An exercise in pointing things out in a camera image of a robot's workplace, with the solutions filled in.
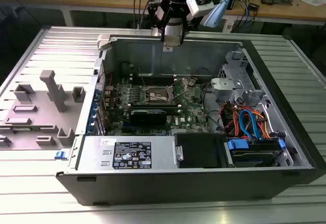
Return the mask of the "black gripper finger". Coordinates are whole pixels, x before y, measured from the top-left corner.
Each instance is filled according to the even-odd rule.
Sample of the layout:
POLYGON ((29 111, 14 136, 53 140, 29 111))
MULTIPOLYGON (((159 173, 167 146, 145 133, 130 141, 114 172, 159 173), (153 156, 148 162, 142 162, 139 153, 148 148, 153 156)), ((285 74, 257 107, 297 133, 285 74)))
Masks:
POLYGON ((160 1, 150 1, 147 5, 151 26, 155 33, 160 36, 162 42, 165 40, 165 28, 168 23, 168 9, 160 1))
POLYGON ((191 11, 188 8, 187 4, 176 4, 175 10, 175 18, 177 19, 176 22, 179 26, 179 33, 177 34, 177 45, 181 45, 183 43, 184 37, 186 33, 189 31, 189 24, 188 24, 188 16, 190 15, 190 19, 192 19, 191 11))

